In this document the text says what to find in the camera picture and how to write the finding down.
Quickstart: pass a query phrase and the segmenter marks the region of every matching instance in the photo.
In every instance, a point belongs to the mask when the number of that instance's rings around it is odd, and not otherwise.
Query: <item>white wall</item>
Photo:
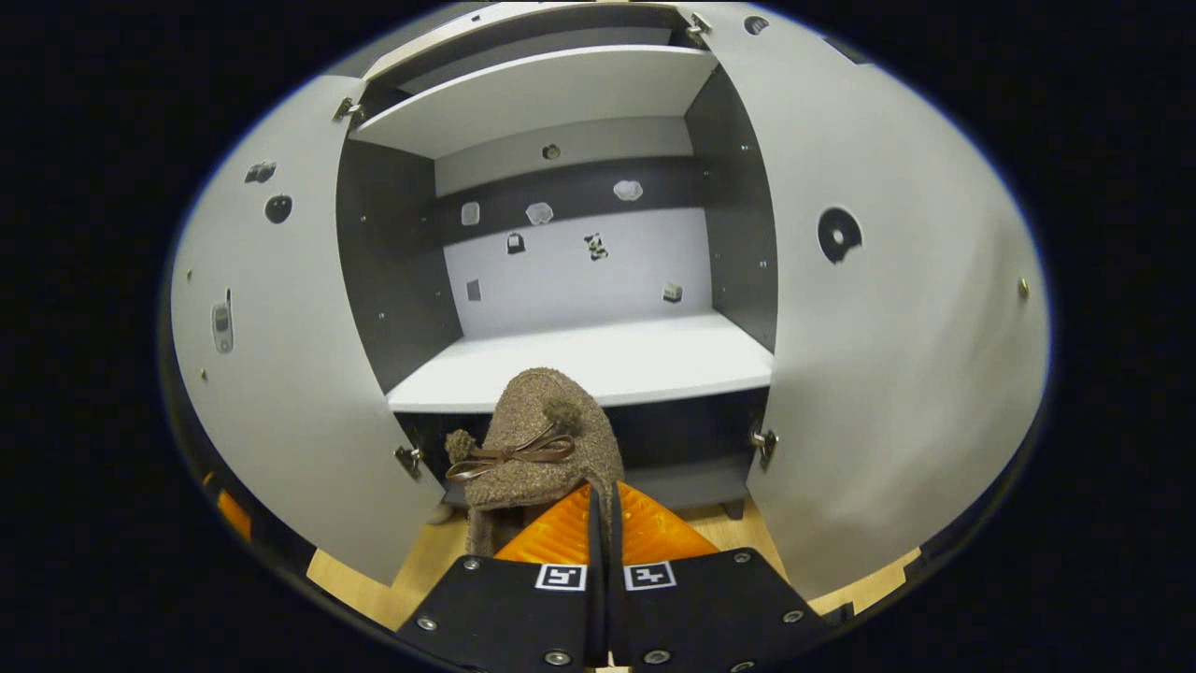
[[[712,310],[702,208],[553,220],[514,231],[526,251],[507,253],[507,231],[445,247],[466,338]],[[590,259],[582,239],[594,232],[610,253],[598,261]],[[481,301],[465,293],[474,279],[481,281]],[[666,282],[683,287],[681,302],[661,298]]]

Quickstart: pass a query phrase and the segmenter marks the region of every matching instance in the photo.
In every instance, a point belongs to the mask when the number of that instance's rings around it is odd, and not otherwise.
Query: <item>pom-pom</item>
[[[469,452],[477,448],[477,442],[464,430],[457,430],[445,441],[445,451],[448,452],[448,460],[460,463],[469,458]]]
[[[544,403],[544,418],[553,422],[557,433],[574,438],[581,435],[581,408],[569,400],[554,398]]]

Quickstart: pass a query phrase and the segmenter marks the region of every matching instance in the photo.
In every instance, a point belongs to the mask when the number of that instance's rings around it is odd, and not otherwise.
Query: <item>black background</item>
[[[10,17],[20,182],[6,219],[32,233],[10,240],[7,264],[10,295],[31,308],[7,320],[5,362],[26,422],[5,471],[12,669],[408,668],[232,542],[175,453],[153,353],[161,263],[196,189],[283,94],[401,24],[397,7]],[[1192,210],[1171,191],[1191,126],[1182,7],[800,7],[930,97],[1002,170],[1055,283],[1060,355],[1050,424],[1006,507],[952,565],[803,668],[1191,663],[1178,629],[1192,581],[1174,567],[1192,564],[1166,531],[1192,446],[1179,428],[1191,282],[1178,275]]]

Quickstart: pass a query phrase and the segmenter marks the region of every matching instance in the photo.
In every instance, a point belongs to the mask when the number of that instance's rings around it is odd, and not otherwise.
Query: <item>orange object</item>
[[[523,563],[590,563],[590,484],[561,498],[494,555]]]
[[[240,533],[240,537],[245,538],[246,543],[250,542],[249,533],[251,526],[249,515],[237,504],[237,501],[228,496],[227,491],[220,491],[220,497],[216,498],[216,507],[225,515],[225,519],[228,520],[228,524]]]
[[[623,506],[623,565],[718,553],[719,547],[657,501],[622,482],[618,496]]]
[[[618,483],[623,565],[718,553],[689,524],[640,491]],[[523,563],[590,563],[590,485],[573,491],[507,543],[494,558]]]

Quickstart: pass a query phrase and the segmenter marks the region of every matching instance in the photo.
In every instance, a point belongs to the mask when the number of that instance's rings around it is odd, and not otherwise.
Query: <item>wooden floor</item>
[[[720,550],[755,547],[781,576],[788,579],[764,520],[751,500],[746,502],[740,521],[730,520],[718,506],[677,514]],[[389,587],[365,577],[319,550],[307,568],[307,577],[361,614],[393,631],[419,607],[453,561],[465,553],[465,516],[459,512],[444,524],[425,526],[407,562]],[[810,607],[825,614],[853,601],[855,612],[860,613],[902,586],[905,582],[904,567],[919,555],[919,550],[913,550],[859,582],[808,601]],[[610,667],[598,671],[614,673],[628,669]]]

